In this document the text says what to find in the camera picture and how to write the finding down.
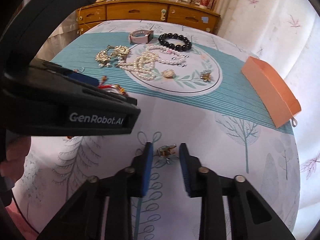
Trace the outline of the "person's hand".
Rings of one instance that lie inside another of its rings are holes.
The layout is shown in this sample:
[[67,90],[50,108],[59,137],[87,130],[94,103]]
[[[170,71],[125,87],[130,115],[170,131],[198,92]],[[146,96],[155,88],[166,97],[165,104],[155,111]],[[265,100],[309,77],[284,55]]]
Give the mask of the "person's hand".
[[31,137],[19,137],[7,146],[6,160],[1,162],[1,176],[11,179],[14,183],[24,173],[25,158],[31,147]]

